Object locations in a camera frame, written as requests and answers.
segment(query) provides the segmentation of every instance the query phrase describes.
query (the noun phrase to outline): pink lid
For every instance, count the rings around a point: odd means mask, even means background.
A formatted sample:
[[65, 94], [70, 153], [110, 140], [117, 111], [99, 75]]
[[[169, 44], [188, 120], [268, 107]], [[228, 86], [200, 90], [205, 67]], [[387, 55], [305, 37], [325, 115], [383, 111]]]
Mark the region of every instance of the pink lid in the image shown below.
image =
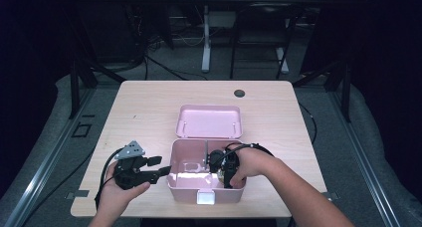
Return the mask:
[[183, 138], [239, 138], [242, 135], [240, 109], [235, 106], [183, 106], [176, 134]]

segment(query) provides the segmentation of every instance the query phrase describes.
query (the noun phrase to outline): human arm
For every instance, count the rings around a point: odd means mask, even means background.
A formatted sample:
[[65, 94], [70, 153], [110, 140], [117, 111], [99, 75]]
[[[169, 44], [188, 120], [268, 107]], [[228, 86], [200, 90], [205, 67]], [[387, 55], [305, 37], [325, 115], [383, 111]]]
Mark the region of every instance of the human arm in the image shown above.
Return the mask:
[[264, 175], [299, 226], [353, 226], [341, 211], [280, 159], [254, 148], [243, 148], [236, 153], [240, 166], [231, 185], [239, 185], [247, 176]]
[[131, 189], [121, 189], [112, 178], [115, 165], [116, 162], [107, 169], [105, 181], [108, 180], [108, 182], [103, 187], [99, 209], [90, 224], [92, 227], [112, 226], [129, 202], [149, 188], [150, 183], [144, 182]]

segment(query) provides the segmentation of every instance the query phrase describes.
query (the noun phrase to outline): wooden table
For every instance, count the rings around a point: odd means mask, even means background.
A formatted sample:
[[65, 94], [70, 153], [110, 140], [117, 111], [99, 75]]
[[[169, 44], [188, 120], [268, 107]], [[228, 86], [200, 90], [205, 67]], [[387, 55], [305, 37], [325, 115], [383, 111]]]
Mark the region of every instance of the wooden table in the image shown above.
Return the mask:
[[[237, 98], [236, 90], [245, 96]], [[326, 187], [319, 170], [302, 113], [292, 85], [261, 81], [129, 81], [115, 98], [77, 197], [74, 216], [94, 216], [94, 198], [107, 158], [118, 148], [136, 140], [146, 157], [161, 155], [170, 162], [176, 123], [183, 105], [226, 105], [240, 108], [241, 140], [258, 142], [282, 159], [320, 192]], [[161, 177], [144, 194], [132, 200], [122, 216], [155, 218], [253, 218], [289, 217], [285, 203], [263, 176], [248, 178], [242, 199], [236, 204], [195, 205], [176, 202]]]

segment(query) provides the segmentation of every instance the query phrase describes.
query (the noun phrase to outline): black cable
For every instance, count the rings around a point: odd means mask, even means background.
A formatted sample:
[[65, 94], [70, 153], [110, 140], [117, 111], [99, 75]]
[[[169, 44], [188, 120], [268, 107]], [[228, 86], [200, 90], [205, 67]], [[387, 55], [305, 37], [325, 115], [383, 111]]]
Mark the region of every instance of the black cable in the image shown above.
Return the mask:
[[127, 66], [118, 67], [118, 68], [107, 68], [107, 69], [110, 70], [110, 71], [112, 71], [112, 72], [114, 72], [114, 73], [129, 71], [129, 70], [133, 70], [134, 68], [136, 68], [139, 65], [141, 65], [142, 64], [142, 61], [143, 61], [143, 57], [138, 57], [138, 58], [136, 58], [133, 62], [131, 62]]
[[[239, 146], [229, 150], [229, 146], [232, 144], [240, 144]], [[239, 143], [239, 142], [232, 142], [229, 143], [228, 145], [226, 145], [226, 147], [224, 147], [224, 149], [226, 150], [226, 153], [224, 153], [224, 155], [220, 156], [218, 159], [214, 160], [213, 163], [210, 163], [212, 165], [215, 165], [216, 163], [218, 163], [220, 160], [226, 158], [228, 155], [230, 155], [233, 152], [236, 152], [237, 150], [243, 149], [243, 148], [254, 148], [254, 149], [259, 149], [262, 150], [263, 152], [265, 152], [268, 155], [273, 155], [272, 153], [270, 153], [266, 148], [264, 148], [263, 146], [260, 146], [257, 143], [250, 143], [250, 144], [245, 144], [245, 143]]]
[[156, 41], [150, 41], [150, 44], [148, 45], [148, 50], [155, 52], [159, 48], [161, 48], [161, 42], [162, 40], [156, 40]]
[[97, 192], [96, 198], [94, 199], [94, 201], [96, 202], [96, 209], [99, 208], [99, 204], [100, 204], [100, 199], [101, 199], [101, 196], [102, 196], [103, 187], [105, 186], [104, 181], [105, 181], [105, 177], [106, 177], [106, 170], [108, 169], [108, 164], [112, 160], [112, 158], [116, 154], [118, 154], [121, 150], [122, 150], [122, 148], [119, 148], [118, 150], [116, 150], [115, 152], [113, 152], [112, 155], [105, 162], [105, 166], [103, 167], [103, 172], [102, 172], [101, 179], [100, 179], [99, 192]]
[[175, 76], [175, 77], [179, 78], [180, 80], [183, 80], [183, 81], [188, 81], [188, 79], [183, 78], [183, 77], [179, 76], [179, 75], [178, 75], [178, 74], [176, 74], [176, 73], [180, 73], [180, 74], [184, 74], [184, 75], [191, 75], [191, 76], [198, 76], [198, 77], [201, 77], [202, 79], [204, 79], [204, 80], [208, 81], [208, 79], [207, 79], [206, 77], [201, 76], [201, 75], [195, 75], [195, 74], [191, 74], [191, 73], [186, 73], [186, 72], [175, 71], [175, 70], [169, 69], [168, 67], [166, 67], [166, 66], [164, 66], [164, 65], [160, 64], [159, 62], [155, 61], [154, 59], [150, 58], [150, 57], [149, 57], [149, 56], [147, 56], [147, 55], [145, 55], [145, 58], [146, 58], [146, 59], [148, 59], [148, 60], [150, 60], [152, 63], [154, 63], [154, 64], [158, 65], [159, 67], [163, 68], [165, 71], [167, 71], [168, 73], [172, 74], [173, 76]]
[[314, 119], [314, 116], [311, 114], [311, 112], [304, 106], [304, 105], [302, 105], [300, 102], [298, 102], [299, 103], [299, 106], [301, 106], [301, 108], [302, 109], [304, 109], [309, 115], [310, 115], [310, 117], [311, 117], [311, 120], [313, 121], [313, 123], [314, 123], [314, 137], [313, 137], [313, 140], [312, 140], [312, 144], [314, 144], [314, 142], [316, 141], [316, 139], [317, 139], [317, 122], [316, 122], [316, 120]]
[[143, 79], [146, 81], [148, 79], [148, 60], [143, 57], [143, 61], [145, 62], [145, 77], [143, 77]]
[[81, 166], [88, 160], [88, 158], [90, 158], [90, 156], [94, 153], [95, 148], [93, 148], [90, 153], [87, 155], [87, 157], [85, 157], [85, 159], [81, 162], [81, 164], [79, 164], [68, 176], [65, 177], [65, 179], [63, 179], [53, 190], [51, 190], [42, 200], [40, 203], [38, 203], [38, 205], [32, 209], [31, 213], [28, 215], [28, 217], [25, 219], [24, 223], [22, 224], [22, 227], [25, 226], [28, 221], [31, 219], [31, 217], [35, 214], [35, 212], [41, 207], [41, 205], [44, 204], [44, 202], [47, 201], [47, 199], [57, 190], [60, 188], [60, 186], [62, 186], [69, 178], [71, 178], [71, 176], [73, 174], [75, 174], [75, 172], [77, 172], [79, 170], [79, 168], [81, 168]]
[[103, 184], [103, 187], [106, 185], [107, 182], [111, 181], [113, 178], [115, 178], [118, 175], [120, 175], [120, 173], [114, 174], [112, 177], [110, 177], [108, 180], [106, 180], [105, 183]]

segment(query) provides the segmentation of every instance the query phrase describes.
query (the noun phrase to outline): pink container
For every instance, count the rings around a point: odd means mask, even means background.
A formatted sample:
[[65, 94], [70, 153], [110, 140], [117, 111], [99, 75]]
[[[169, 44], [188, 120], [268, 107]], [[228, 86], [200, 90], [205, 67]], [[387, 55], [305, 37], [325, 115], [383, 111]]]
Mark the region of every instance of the pink container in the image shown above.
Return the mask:
[[171, 150], [168, 186], [176, 201], [192, 204], [237, 203], [245, 185], [227, 189], [205, 164], [206, 154], [242, 135], [240, 110], [233, 106], [194, 106], [180, 109]]

